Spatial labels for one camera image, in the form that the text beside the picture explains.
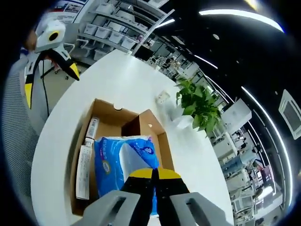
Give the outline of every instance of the white table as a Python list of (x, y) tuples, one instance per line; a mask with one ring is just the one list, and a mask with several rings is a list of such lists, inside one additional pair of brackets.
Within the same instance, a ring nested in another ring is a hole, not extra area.
[(162, 117), (155, 97), (167, 90), (175, 99), (175, 83), (149, 65), (119, 50), (97, 61), (58, 101), (41, 132), (31, 176), (32, 203), (43, 226), (67, 226), (79, 219), (71, 213), (70, 157), (73, 136), (95, 98), (141, 113), (151, 109), (166, 129), (175, 170), (191, 192), (199, 192), (221, 208), (234, 224), (222, 170), (204, 132), (177, 131)]

